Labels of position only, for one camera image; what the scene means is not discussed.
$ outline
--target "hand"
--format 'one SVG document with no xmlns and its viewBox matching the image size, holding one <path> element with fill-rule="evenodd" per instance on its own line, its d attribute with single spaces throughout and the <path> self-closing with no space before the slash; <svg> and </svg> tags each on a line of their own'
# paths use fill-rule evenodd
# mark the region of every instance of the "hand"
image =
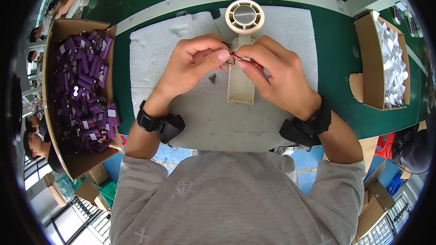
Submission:
<svg viewBox="0 0 436 245">
<path fill-rule="evenodd" d="M 226 69 L 222 63 L 230 57 L 221 37 L 210 33 L 193 39 L 180 40 L 174 49 L 161 80 L 144 105 L 151 117 L 165 115 L 164 110 L 178 95 L 191 91 L 213 69 Z"/>
<path fill-rule="evenodd" d="M 237 56 L 252 58 L 268 69 L 271 77 L 265 79 L 254 64 L 237 61 L 236 64 L 256 86 L 259 94 L 275 106 L 306 121 L 321 107 L 321 97 L 307 84 L 301 60 L 295 52 L 264 35 L 253 45 L 242 46 Z"/>
</svg>

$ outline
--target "wrist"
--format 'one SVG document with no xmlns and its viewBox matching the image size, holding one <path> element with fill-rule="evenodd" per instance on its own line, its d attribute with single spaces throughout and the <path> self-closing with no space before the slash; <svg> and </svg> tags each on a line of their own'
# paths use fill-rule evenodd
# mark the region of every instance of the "wrist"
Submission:
<svg viewBox="0 0 436 245">
<path fill-rule="evenodd" d="M 150 117 L 163 117 L 168 114 L 172 98 L 160 91 L 153 90 L 144 104 L 143 111 Z"/>
</svg>

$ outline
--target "green workbench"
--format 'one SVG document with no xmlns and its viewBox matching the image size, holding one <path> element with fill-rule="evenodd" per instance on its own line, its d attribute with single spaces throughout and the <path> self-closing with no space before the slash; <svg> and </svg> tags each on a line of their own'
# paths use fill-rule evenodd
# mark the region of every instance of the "green workbench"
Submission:
<svg viewBox="0 0 436 245">
<path fill-rule="evenodd" d="M 162 1 L 164 0 L 91 0 L 88 7 L 83 10 L 82 18 L 110 22 L 115 25 Z M 318 92 L 329 100 L 332 109 L 350 125 L 359 139 L 401 130 L 427 117 L 428 99 L 425 89 L 428 79 L 410 57 L 411 90 L 410 105 L 407 108 L 378 111 L 353 98 L 348 77 L 351 73 L 362 72 L 362 59 L 353 18 L 313 5 L 278 0 L 256 1 L 260 5 L 305 8 L 311 11 L 318 56 Z M 190 14 L 210 11 L 214 16 L 219 15 L 219 8 L 226 8 L 229 3 L 209 3 L 183 10 Z M 120 133 L 128 134 L 135 119 L 130 92 L 129 36 L 133 31 L 145 26 L 174 18 L 179 11 L 146 21 L 116 37 L 112 84 L 123 123 L 119 126 Z M 395 24 L 391 9 L 381 11 L 381 17 Z M 425 63 L 424 39 L 412 37 L 405 23 L 398 25 L 398 28 L 405 33 L 408 46 L 421 62 Z"/>
</svg>

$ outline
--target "cardboard box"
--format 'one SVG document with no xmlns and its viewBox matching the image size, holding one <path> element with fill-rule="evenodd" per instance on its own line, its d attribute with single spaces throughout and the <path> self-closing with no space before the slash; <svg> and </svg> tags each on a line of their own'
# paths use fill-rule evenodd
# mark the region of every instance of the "cardboard box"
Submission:
<svg viewBox="0 0 436 245">
<path fill-rule="evenodd" d="M 54 98 L 50 96 L 50 89 L 52 89 L 53 80 L 51 79 L 55 70 L 57 69 L 58 62 L 56 58 L 56 50 L 60 46 L 60 41 L 67 39 L 74 34 L 80 34 L 83 31 L 92 32 L 94 30 L 106 29 L 108 23 L 102 23 L 90 20 L 79 19 L 57 19 L 50 26 L 47 41 L 45 43 L 44 62 L 42 71 L 42 100 L 44 104 L 44 114 L 47 121 L 47 128 L 52 139 L 52 144 L 56 150 L 57 157 L 62 164 L 67 175 L 75 182 L 75 179 L 82 177 L 85 173 L 89 172 L 96 165 L 106 161 L 112 155 L 123 151 L 118 130 L 116 131 L 116 138 L 111 139 L 111 147 L 102 153 L 82 151 L 79 153 L 68 152 L 67 150 L 59 150 L 58 142 L 62 140 L 62 130 L 58 128 L 57 110 L 54 103 Z M 106 35 L 115 38 L 115 27 L 107 30 Z M 114 102 L 112 94 L 112 58 L 115 41 L 113 42 L 107 58 L 104 60 L 104 65 L 109 66 L 108 79 L 106 87 L 102 89 L 109 102 Z"/>
<path fill-rule="evenodd" d="M 100 191 L 93 187 L 89 182 L 83 182 L 74 192 L 74 194 L 101 210 L 110 210 L 109 204 L 101 195 Z"/>
<path fill-rule="evenodd" d="M 359 143 L 362 147 L 363 160 L 365 161 L 366 172 L 368 172 L 369 166 L 371 166 L 378 140 L 378 136 L 359 140 Z M 323 160 L 329 161 L 325 153 L 323 155 Z"/>
<path fill-rule="evenodd" d="M 109 178 L 103 164 L 91 169 L 87 174 L 85 174 L 85 176 L 88 178 L 88 180 L 95 184 L 101 184 L 102 182 L 106 181 L 107 178 Z"/>
<path fill-rule="evenodd" d="M 357 238 L 362 238 L 371 231 L 395 204 L 386 188 L 378 181 L 368 185 L 368 193 L 368 205 L 359 215 Z"/>
<path fill-rule="evenodd" d="M 46 174 L 43 177 L 43 179 L 44 179 L 45 185 L 47 186 L 47 188 L 50 191 L 50 194 L 52 194 L 52 196 L 55 199 L 55 201 L 57 202 L 57 204 L 59 206 L 65 206 L 67 204 L 67 200 L 64 198 L 64 196 L 62 195 L 62 192 L 60 191 L 56 182 L 54 181 L 54 177 L 53 177 L 52 173 L 50 172 L 50 173 Z"/>
<path fill-rule="evenodd" d="M 409 56 L 406 49 L 404 34 L 394 25 L 379 17 L 379 22 L 385 22 L 388 29 L 398 33 L 398 42 L 403 50 L 401 56 L 406 63 L 406 70 L 409 77 L 403 82 L 406 90 L 403 94 L 403 103 L 410 104 L 410 67 Z M 383 58 L 379 36 L 375 28 L 374 19 L 371 13 L 364 14 L 354 22 L 357 38 L 359 40 L 363 73 L 351 74 L 349 78 L 350 88 L 354 98 L 365 105 L 380 111 L 390 110 L 384 106 L 384 70 Z M 405 108 L 405 106 L 393 106 L 391 110 Z"/>
</svg>

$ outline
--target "window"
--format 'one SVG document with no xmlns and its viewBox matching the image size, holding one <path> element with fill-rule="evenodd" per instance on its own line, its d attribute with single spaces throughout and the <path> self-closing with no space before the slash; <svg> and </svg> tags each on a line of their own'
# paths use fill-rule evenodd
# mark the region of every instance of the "window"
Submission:
<svg viewBox="0 0 436 245">
<path fill-rule="evenodd" d="M 52 167 L 47 163 L 47 160 L 44 157 L 39 157 L 35 161 L 32 161 L 26 155 L 24 169 L 25 189 L 29 189 L 51 171 Z"/>
<path fill-rule="evenodd" d="M 110 245 L 110 214 L 74 197 L 45 225 L 56 245 Z"/>
<path fill-rule="evenodd" d="M 401 195 L 394 206 L 366 236 L 359 240 L 359 245 L 388 245 L 409 218 L 411 208 Z"/>
</svg>

